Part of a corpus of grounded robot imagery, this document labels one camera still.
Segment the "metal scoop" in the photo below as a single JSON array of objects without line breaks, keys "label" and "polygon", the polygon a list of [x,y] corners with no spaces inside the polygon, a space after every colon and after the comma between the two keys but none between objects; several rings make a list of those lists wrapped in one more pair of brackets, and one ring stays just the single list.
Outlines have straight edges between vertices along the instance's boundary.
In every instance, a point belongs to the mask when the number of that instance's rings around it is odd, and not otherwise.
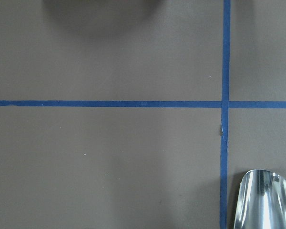
[{"label": "metal scoop", "polygon": [[235,229],[286,229],[286,179],[255,169],[243,176],[238,193]]}]

